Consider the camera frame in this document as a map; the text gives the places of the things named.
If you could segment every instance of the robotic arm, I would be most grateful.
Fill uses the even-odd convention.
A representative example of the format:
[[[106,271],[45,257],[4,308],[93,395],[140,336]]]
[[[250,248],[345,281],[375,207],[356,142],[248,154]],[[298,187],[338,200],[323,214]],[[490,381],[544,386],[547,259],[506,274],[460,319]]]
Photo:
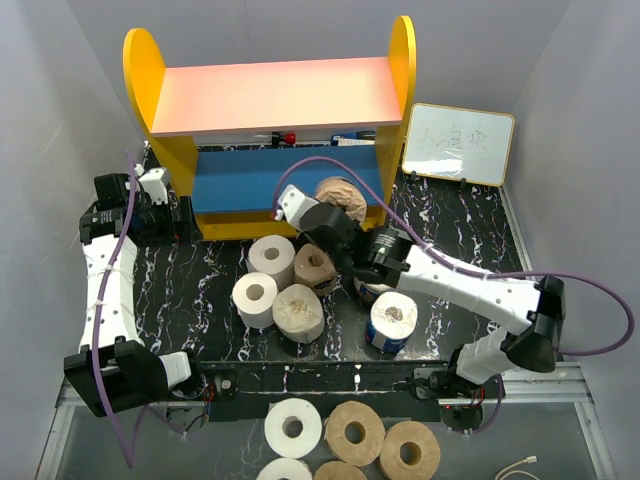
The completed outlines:
[[[99,350],[100,368],[115,412],[168,398],[171,391],[197,395],[202,382],[190,350],[156,356],[138,337],[133,305],[133,266],[138,248],[202,239],[191,199],[172,209],[169,172],[136,168],[138,190],[127,237],[113,267],[108,262],[118,243],[127,210],[129,177],[111,174],[94,180],[98,200],[80,219],[80,242],[87,262],[87,313],[78,353],[66,357],[64,373],[96,416],[104,416],[92,372],[91,350]],[[98,345],[93,327],[98,289],[111,269],[102,302]]]
[[[280,196],[276,219],[286,220],[324,250],[345,275],[428,293],[500,326],[456,350],[445,371],[431,374],[427,386],[436,394],[469,396],[495,374],[515,367],[535,372],[555,369],[555,350],[565,316],[564,284],[559,279],[488,280],[490,271],[436,252],[455,266],[451,270],[428,256],[404,232],[392,227],[365,232],[339,207],[319,203],[293,185]],[[458,268],[475,270],[485,277],[469,277],[457,272]]]

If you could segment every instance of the handwriting on whiteboard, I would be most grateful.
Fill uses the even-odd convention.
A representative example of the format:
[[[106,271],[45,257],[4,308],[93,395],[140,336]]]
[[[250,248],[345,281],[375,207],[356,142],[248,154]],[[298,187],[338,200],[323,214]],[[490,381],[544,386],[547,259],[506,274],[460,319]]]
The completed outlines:
[[[486,142],[487,136],[482,131],[482,125],[471,132],[464,132],[455,124],[449,129],[425,127],[420,150],[432,152],[455,149],[460,152],[489,153]]]

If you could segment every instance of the can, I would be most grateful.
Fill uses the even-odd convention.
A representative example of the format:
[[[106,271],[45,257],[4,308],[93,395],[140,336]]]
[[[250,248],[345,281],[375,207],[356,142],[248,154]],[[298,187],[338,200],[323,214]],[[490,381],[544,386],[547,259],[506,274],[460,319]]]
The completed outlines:
[[[393,288],[391,288],[389,285],[385,285],[383,283],[364,283],[355,277],[353,279],[353,284],[355,285],[356,291],[358,292],[358,295],[360,295],[360,298],[368,303],[375,302],[378,297],[384,292],[393,290]]]
[[[418,306],[397,292],[385,292],[371,307],[365,339],[383,352],[398,353],[416,329]]]

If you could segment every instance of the yellow shelf frame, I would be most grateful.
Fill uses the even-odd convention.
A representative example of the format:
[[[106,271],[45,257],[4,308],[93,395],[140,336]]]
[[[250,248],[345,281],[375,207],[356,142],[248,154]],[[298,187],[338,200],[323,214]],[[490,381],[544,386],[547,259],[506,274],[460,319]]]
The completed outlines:
[[[400,165],[402,145],[407,134],[416,79],[416,40],[413,23],[406,16],[396,19],[387,54],[398,106],[400,125],[378,127],[376,157],[384,201],[391,200],[393,183]],[[178,196],[191,195],[198,162],[198,149],[190,136],[155,137],[151,134],[162,82],[167,69],[162,53],[151,34],[143,28],[131,29],[122,49],[124,81],[140,128],[160,165],[171,173],[171,185]],[[382,225],[385,212],[369,207],[364,228]],[[271,219],[270,212],[197,214],[196,222],[205,240],[239,240],[265,235],[293,236],[295,230]]]

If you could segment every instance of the black cable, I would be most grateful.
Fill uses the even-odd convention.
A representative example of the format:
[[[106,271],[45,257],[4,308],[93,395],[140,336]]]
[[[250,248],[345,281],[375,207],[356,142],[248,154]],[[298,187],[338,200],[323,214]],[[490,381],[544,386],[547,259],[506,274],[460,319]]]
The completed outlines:
[[[195,425],[195,423],[200,420],[201,418],[204,418],[206,415],[203,413],[201,415],[198,415],[196,418],[194,418],[193,420],[191,420],[191,423],[189,424],[189,426],[187,428],[184,429],[185,433],[188,432],[189,430],[191,430],[191,427],[193,427]]]

